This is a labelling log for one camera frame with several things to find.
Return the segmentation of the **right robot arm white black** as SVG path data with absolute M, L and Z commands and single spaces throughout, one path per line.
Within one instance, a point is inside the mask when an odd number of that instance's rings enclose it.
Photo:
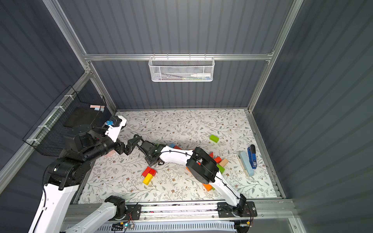
M 197 181 L 211 185 L 221 194 L 234 216 L 243 216 L 245 213 L 247 199 L 225 180 L 217 162 L 202 148 L 179 150 L 148 141 L 143 141 L 137 147 L 144 153 L 145 160 L 149 166 L 165 163 L 185 166 Z

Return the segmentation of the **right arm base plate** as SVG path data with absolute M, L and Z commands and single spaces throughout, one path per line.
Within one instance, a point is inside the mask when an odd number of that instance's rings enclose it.
M 257 217 L 257 211 L 254 202 L 246 202 L 242 209 L 221 202 L 217 203 L 217 211 L 220 218 Z

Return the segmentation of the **red long block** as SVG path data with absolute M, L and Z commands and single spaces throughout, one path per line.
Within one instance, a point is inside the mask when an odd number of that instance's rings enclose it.
M 142 173 L 142 176 L 143 177 L 146 177 L 148 174 L 151 174 L 152 172 L 152 168 L 151 167 L 147 167 L 144 172 Z

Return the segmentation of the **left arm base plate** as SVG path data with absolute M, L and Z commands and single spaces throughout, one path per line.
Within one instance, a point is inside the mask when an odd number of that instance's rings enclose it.
M 128 220 L 139 220 L 141 214 L 142 205 L 121 205 L 117 207 L 112 221 L 128 221 Z

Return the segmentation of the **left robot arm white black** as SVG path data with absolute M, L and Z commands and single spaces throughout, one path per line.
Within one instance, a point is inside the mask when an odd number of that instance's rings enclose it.
M 94 131 L 90 125 L 77 125 L 66 134 L 65 154 L 47 166 L 42 178 L 42 196 L 30 233 L 58 233 L 69 204 L 77 192 L 91 163 L 115 151 L 129 155 L 141 136 L 135 136 L 126 144 L 118 139 L 122 125 L 109 126 L 104 134 Z

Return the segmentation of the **red small block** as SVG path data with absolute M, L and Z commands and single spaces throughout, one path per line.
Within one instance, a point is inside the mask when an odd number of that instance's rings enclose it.
M 149 174 L 151 174 L 154 177 L 156 175 L 156 170 L 150 169 Z

